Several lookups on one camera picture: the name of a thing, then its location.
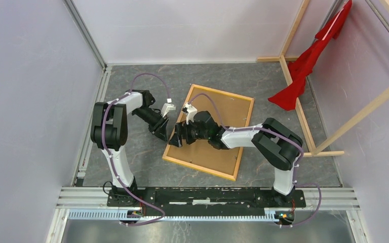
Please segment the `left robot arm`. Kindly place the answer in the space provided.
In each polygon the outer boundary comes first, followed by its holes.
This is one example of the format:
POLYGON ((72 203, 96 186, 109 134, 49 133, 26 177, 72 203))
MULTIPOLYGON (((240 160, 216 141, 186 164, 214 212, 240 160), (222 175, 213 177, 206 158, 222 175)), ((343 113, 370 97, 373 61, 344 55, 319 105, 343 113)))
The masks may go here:
POLYGON ((163 141, 168 141, 167 116, 174 110, 171 97, 161 109, 152 108, 155 98, 148 90, 129 90, 109 102, 97 102, 93 108, 90 139, 105 155, 111 169, 112 181, 109 196, 119 197, 126 206, 139 200, 136 180, 130 170, 125 145, 129 137, 129 114, 142 119, 148 131, 163 141))

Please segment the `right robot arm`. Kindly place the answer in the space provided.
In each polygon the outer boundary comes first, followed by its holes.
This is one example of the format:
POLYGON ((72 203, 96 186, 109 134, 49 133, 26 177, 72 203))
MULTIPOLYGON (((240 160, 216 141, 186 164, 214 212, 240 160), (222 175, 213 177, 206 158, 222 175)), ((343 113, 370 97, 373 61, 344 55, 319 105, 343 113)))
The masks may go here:
POLYGON ((201 111, 175 125, 169 144, 182 147, 206 140, 217 150, 237 147, 256 148, 274 167, 273 202, 284 207, 293 199, 294 168, 303 157, 301 138, 274 118, 250 127, 219 125, 210 112, 201 111))

